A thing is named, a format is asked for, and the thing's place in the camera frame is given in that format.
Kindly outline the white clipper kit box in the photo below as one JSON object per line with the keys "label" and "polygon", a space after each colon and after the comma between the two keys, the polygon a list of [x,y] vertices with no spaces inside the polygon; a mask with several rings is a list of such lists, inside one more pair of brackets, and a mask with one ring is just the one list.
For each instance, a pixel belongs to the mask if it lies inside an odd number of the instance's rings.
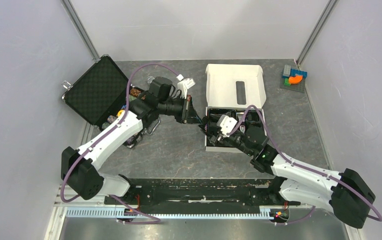
{"label": "white clipper kit box", "polygon": [[259,65],[208,64],[206,67],[206,116],[228,115],[240,124],[238,131],[248,140],[267,141],[264,118],[254,109],[247,114],[248,106],[254,105],[260,112],[266,101],[263,69]]}

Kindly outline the black clipper comb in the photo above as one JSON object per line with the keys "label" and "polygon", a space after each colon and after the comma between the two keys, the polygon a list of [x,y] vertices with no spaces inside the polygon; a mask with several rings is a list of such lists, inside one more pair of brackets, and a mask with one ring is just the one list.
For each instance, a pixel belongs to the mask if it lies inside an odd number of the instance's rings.
{"label": "black clipper comb", "polygon": [[196,122],[198,126],[202,129],[205,129],[207,126],[207,120],[206,117],[200,117],[196,112],[194,113],[194,118],[196,119]]}

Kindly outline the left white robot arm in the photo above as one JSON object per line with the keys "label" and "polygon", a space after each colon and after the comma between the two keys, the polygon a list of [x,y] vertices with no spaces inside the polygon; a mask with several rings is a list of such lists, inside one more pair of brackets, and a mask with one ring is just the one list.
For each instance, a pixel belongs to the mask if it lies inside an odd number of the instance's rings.
{"label": "left white robot arm", "polygon": [[115,150],[148,128],[160,115],[173,116],[177,122],[189,124],[196,112],[187,92],[194,85],[192,78],[180,80],[176,86],[179,95],[171,96],[173,84],[169,79],[153,79],[149,90],[140,92],[97,137],[77,149],[67,147],[62,152],[62,187],[71,187],[84,200],[102,193],[115,195],[124,204],[133,202],[136,190],[126,177],[102,174],[99,169]]}

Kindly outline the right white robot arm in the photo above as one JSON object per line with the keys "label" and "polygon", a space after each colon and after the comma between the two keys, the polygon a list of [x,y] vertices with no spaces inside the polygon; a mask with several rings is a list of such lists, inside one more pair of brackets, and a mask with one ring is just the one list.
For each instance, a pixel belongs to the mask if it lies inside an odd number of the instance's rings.
{"label": "right white robot arm", "polygon": [[269,131],[263,118],[244,132],[233,117],[221,115],[215,121],[203,117],[202,132],[212,144],[222,143],[252,157],[250,163],[262,172],[274,176],[267,191],[270,202],[300,202],[327,210],[341,222],[361,229],[376,199],[361,175],[352,169],[344,172],[328,170],[296,160],[268,144]]}

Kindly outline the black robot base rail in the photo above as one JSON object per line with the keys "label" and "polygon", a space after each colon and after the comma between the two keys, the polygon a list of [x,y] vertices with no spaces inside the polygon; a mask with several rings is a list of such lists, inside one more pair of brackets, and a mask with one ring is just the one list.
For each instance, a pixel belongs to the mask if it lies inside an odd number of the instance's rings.
{"label": "black robot base rail", "polygon": [[298,206],[279,195],[279,181],[266,178],[132,178],[120,199],[155,206],[163,202],[244,203],[250,206]]}

